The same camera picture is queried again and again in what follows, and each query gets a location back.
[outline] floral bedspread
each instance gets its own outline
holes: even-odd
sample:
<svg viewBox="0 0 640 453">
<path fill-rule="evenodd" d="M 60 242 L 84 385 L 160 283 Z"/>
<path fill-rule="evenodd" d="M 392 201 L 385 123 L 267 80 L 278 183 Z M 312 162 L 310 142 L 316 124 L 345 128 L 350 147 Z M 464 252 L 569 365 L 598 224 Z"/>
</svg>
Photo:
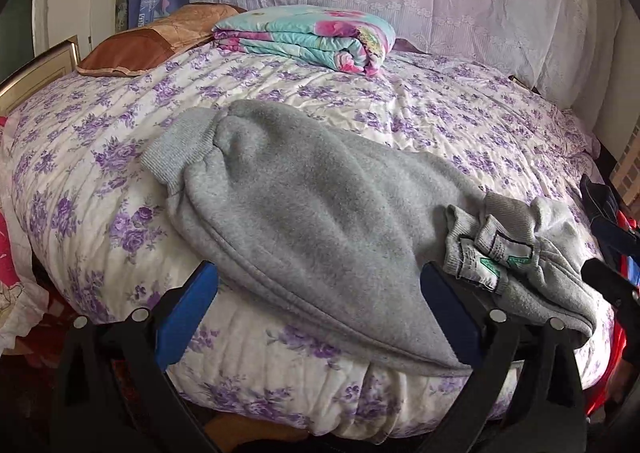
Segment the floral bedspread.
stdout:
<svg viewBox="0 0 640 453">
<path fill-rule="evenodd" d="M 480 187 L 571 206 L 584 258 L 598 254 L 580 208 L 582 173 L 597 151 L 570 112 L 471 62 L 391 53 L 375 77 L 279 56 L 196 48 L 138 78 L 71 74 L 12 113 L 4 132 L 2 205 L 60 292 L 94 322 L 124 319 L 180 286 L 200 258 L 174 232 L 164 192 L 142 170 L 149 141 L 179 112 L 240 98 L 285 102 L 388 146 L 433 152 Z M 13 239 L 24 234 L 13 231 Z M 577 351 L 585 386 L 604 373 L 612 311 Z M 203 406 L 375 441 L 438 423 L 465 383 L 385 369 L 285 325 L 222 285 L 184 357 L 170 367 L 181 394 Z M 516 383 L 510 372 L 494 415 Z"/>
</svg>

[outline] brown pillow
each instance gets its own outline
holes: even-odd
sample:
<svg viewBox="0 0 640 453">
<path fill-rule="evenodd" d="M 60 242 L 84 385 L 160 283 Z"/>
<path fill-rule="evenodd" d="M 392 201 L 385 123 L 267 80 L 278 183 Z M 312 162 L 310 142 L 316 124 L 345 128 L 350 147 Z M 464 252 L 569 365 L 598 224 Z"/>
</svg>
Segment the brown pillow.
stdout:
<svg viewBox="0 0 640 453">
<path fill-rule="evenodd" d="M 220 20 L 238 14 L 225 4 L 188 4 L 166 18 L 108 37 L 78 65 L 84 76 L 140 76 L 213 39 Z"/>
</svg>

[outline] gray garment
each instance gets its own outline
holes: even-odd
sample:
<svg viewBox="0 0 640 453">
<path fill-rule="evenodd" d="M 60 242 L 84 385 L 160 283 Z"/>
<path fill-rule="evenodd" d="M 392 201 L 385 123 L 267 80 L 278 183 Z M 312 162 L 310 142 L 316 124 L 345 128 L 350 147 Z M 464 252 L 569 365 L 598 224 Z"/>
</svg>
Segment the gray garment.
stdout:
<svg viewBox="0 0 640 453">
<path fill-rule="evenodd" d="M 468 372 L 419 285 L 425 262 L 444 261 L 445 206 L 477 216 L 484 198 L 445 160 L 236 101 L 183 112 L 142 161 L 178 233 L 231 286 L 356 356 Z"/>
<path fill-rule="evenodd" d="M 580 276 L 584 259 L 569 208 L 545 197 L 528 206 L 494 192 L 484 204 L 480 220 L 447 208 L 443 269 L 495 292 L 507 312 L 538 324 L 562 319 L 582 346 L 598 323 L 597 295 Z"/>
</svg>

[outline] gold bed frame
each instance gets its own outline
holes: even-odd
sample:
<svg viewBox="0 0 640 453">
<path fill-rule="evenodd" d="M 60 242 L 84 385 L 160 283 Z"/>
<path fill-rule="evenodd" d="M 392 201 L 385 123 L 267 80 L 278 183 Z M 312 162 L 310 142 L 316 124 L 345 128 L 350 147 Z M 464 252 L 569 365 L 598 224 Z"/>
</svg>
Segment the gold bed frame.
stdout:
<svg viewBox="0 0 640 453">
<path fill-rule="evenodd" d="M 8 116 L 15 107 L 38 90 L 73 72 L 79 62 L 77 36 L 54 45 L 33 58 L 0 84 L 0 116 Z"/>
</svg>

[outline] metal bolt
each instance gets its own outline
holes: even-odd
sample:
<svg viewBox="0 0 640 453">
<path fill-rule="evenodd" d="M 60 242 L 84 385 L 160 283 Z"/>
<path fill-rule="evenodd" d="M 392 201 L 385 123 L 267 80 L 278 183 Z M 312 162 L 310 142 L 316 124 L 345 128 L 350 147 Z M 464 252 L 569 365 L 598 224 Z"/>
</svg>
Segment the metal bolt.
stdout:
<svg viewBox="0 0 640 453">
<path fill-rule="evenodd" d="M 78 329 L 84 328 L 88 321 L 89 320 L 86 318 L 86 316 L 78 316 L 76 319 L 74 319 L 74 327 Z"/>
<path fill-rule="evenodd" d="M 551 325 L 551 328 L 555 330 L 564 330 L 564 321 L 560 318 L 551 318 L 549 320 L 549 324 Z"/>
<path fill-rule="evenodd" d="M 491 321 L 495 323 L 504 323 L 505 321 L 507 321 L 507 315 L 498 308 L 494 308 L 489 313 L 489 318 L 491 318 Z"/>
<path fill-rule="evenodd" d="M 131 314 L 131 319 L 138 323 L 145 321 L 149 317 L 149 311 L 146 308 L 137 308 Z"/>
</svg>

